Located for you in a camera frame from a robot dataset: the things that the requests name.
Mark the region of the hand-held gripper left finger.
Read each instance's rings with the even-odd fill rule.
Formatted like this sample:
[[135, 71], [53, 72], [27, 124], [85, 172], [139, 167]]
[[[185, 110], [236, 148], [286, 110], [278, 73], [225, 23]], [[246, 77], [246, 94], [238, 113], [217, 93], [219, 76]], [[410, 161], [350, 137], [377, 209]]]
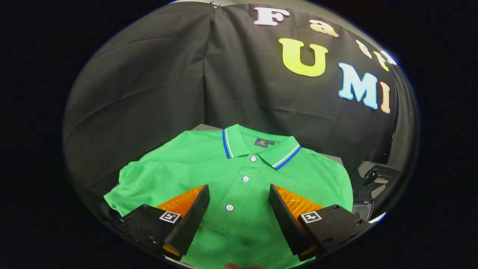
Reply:
[[180, 261], [187, 254], [210, 203], [209, 186], [189, 190], [156, 207], [143, 204], [112, 227], [142, 248]]

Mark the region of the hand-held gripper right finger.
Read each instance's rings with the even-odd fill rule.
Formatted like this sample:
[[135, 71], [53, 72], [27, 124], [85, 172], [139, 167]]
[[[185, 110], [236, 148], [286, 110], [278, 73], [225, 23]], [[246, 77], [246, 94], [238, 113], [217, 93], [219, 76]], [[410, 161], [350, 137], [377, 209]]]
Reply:
[[269, 203], [292, 255], [302, 262], [329, 255], [371, 228], [342, 206], [324, 207], [274, 184]]

